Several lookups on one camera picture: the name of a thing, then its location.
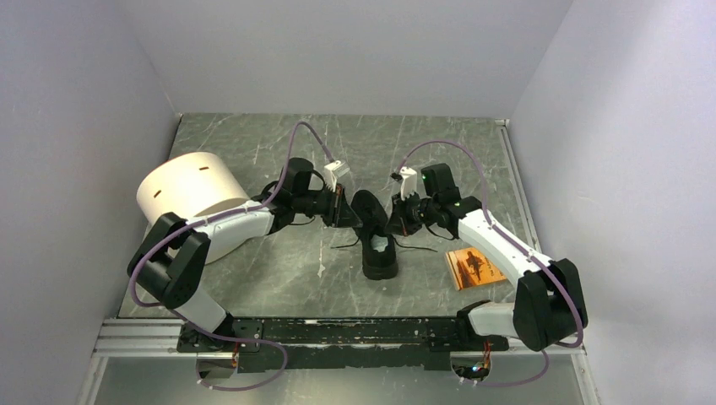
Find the black shoelace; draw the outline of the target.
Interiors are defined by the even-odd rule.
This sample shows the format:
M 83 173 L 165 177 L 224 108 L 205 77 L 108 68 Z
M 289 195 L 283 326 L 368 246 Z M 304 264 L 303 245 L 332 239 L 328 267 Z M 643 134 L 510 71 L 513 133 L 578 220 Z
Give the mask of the black shoelace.
M 403 250 L 437 252 L 437 250 L 430 248 L 430 247 L 407 246 L 407 245 L 400 244 L 391 235 L 374 235 L 374 236 L 368 236 L 367 238 L 357 237 L 356 240 L 350 244 L 340 245 L 340 246 L 332 246 L 332 249 L 347 249 L 347 248 L 354 247 L 357 245 L 361 245 L 361 249 L 364 252 L 373 251 L 373 252 L 377 252 L 377 253 L 383 253 L 383 252 L 387 252 L 387 251 L 394 251 L 396 247 L 398 247 L 399 249 L 403 249 Z

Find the black shoe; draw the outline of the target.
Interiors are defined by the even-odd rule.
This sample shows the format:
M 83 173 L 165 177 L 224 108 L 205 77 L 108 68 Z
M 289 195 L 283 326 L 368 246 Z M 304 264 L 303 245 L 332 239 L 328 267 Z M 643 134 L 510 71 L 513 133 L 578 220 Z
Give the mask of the black shoe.
M 359 190 L 350 207 L 357 214 L 361 226 L 354 228 L 361 243 L 361 262 L 364 276 L 370 280 L 395 278 L 399 272 L 396 244 L 385 231 L 388 216 L 376 196 L 368 190 Z

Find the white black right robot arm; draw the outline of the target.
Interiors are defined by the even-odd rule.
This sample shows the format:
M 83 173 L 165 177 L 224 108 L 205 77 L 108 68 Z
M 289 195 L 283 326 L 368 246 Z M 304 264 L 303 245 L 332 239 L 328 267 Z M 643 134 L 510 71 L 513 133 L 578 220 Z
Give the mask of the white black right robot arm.
M 478 348 L 488 336 L 516 338 L 533 351 L 566 346 L 572 335 L 581 343 L 588 315 L 573 262 L 554 260 L 506 231 L 482 201 L 461 196 L 446 164 L 402 167 L 391 176 L 400 188 L 392 197 L 388 233 L 443 228 L 481 253 L 515 289 L 512 303 L 484 301 L 459 311 L 455 336 L 463 348 Z

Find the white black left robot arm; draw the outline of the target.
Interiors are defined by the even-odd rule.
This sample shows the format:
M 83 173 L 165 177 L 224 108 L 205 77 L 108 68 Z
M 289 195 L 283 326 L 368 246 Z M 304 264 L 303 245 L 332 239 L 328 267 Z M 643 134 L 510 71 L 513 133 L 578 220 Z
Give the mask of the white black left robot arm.
M 339 184 L 349 171 L 340 160 L 317 171 L 311 161 L 291 158 L 277 181 L 249 197 L 214 154 L 167 161 L 137 191 L 150 228 L 127 268 L 130 293 L 142 288 L 156 305 L 193 323 L 210 349 L 229 347 L 236 335 L 233 317 L 203 289 L 205 266 L 247 240 L 282 230 L 298 214 L 319 217 L 328 227 L 360 225 Z

